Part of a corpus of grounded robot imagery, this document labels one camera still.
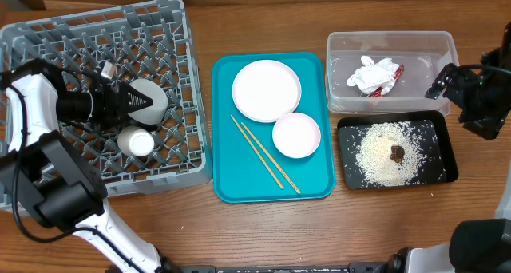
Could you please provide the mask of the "grey bowl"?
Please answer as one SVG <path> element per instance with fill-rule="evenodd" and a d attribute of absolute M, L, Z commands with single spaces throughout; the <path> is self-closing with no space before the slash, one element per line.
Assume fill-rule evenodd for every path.
<path fill-rule="evenodd" d="M 151 106 L 132 112 L 129 116 L 146 125 L 160 123 L 168 108 L 168 98 L 164 90 L 155 82 L 142 78 L 132 81 L 129 85 L 153 101 Z"/>

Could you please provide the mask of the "white cup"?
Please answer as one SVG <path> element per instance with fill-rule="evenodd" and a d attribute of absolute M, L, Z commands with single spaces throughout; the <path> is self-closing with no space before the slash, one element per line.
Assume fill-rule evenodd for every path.
<path fill-rule="evenodd" d="M 122 129 L 117 145 L 126 156 L 147 156 L 155 146 L 153 136 L 143 128 L 130 125 Z"/>

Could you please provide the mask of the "red snack wrapper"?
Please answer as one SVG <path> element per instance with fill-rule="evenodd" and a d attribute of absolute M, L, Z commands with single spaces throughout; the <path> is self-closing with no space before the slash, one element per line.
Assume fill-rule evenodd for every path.
<path fill-rule="evenodd" d="M 374 97 L 374 98 L 380 98 L 389 93 L 392 88 L 395 86 L 395 83 L 398 81 L 398 79 L 402 76 L 404 72 L 405 66 L 400 65 L 398 69 L 394 73 L 394 81 L 389 82 L 385 87 L 378 87 L 373 93 L 370 93 L 367 95 L 367 97 Z"/>

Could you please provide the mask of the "white napkin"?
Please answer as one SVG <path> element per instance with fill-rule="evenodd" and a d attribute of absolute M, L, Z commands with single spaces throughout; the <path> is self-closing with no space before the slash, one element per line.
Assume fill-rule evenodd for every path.
<path fill-rule="evenodd" d="M 375 62 L 369 56 L 361 56 L 362 66 L 347 79 L 347 85 L 357 86 L 363 94 L 373 93 L 378 87 L 385 87 L 394 81 L 394 73 L 400 66 L 389 57 Z"/>

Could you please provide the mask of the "brown food scrap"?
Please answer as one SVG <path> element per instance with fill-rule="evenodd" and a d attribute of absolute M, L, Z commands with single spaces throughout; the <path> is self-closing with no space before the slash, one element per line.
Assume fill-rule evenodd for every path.
<path fill-rule="evenodd" d="M 401 164 L 405 156 L 404 148 L 400 145 L 392 145 L 390 150 L 390 159 L 396 164 Z"/>

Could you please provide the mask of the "pile of rice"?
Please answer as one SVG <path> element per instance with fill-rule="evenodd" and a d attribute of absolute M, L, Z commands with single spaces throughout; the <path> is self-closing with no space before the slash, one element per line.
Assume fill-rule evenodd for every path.
<path fill-rule="evenodd" d="M 400 121 L 346 126 L 338 130 L 344 180 L 348 188 L 398 188 L 447 181 L 432 121 Z M 405 150 L 390 159 L 391 146 Z"/>

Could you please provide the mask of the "large white plate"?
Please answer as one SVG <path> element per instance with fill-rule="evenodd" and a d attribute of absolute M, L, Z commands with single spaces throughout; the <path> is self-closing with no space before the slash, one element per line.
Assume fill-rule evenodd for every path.
<path fill-rule="evenodd" d="M 302 86 L 298 75 L 281 61 L 259 60 L 244 66 L 235 76 L 232 99 L 248 119 L 276 122 L 299 105 Z"/>

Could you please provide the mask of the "small pink bowl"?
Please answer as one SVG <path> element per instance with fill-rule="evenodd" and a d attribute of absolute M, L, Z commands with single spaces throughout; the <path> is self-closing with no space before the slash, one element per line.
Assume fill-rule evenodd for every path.
<path fill-rule="evenodd" d="M 321 132 L 314 119 L 304 113 L 289 113 L 277 120 L 272 129 L 275 147 L 285 156 L 301 159 L 319 147 Z"/>

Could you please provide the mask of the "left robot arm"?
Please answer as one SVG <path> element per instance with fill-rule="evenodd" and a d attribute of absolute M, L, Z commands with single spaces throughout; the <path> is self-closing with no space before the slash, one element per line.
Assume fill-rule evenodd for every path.
<path fill-rule="evenodd" d="M 60 123 L 75 121 L 110 129 L 154 105 L 154 96 L 126 82 L 112 88 L 114 70 L 106 61 L 96 69 L 68 71 L 90 78 L 87 91 L 68 90 L 66 70 L 41 58 L 2 72 L 12 133 L 1 159 L 1 183 L 28 239 L 53 243 L 74 235 L 123 272 L 172 272 L 172 263 L 113 210 L 99 171 L 59 130 Z"/>

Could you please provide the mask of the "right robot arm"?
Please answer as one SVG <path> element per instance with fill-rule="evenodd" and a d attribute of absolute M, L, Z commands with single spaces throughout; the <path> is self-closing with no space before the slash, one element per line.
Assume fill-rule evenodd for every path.
<path fill-rule="evenodd" d="M 425 97 L 451 100 L 461 109 L 463 128 L 495 139 L 510 113 L 510 25 L 501 46 L 484 53 L 478 64 L 446 65 Z M 509 272 L 510 184 L 489 220 L 461 222 L 448 243 L 428 248 L 404 247 L 378 272 Z"/>

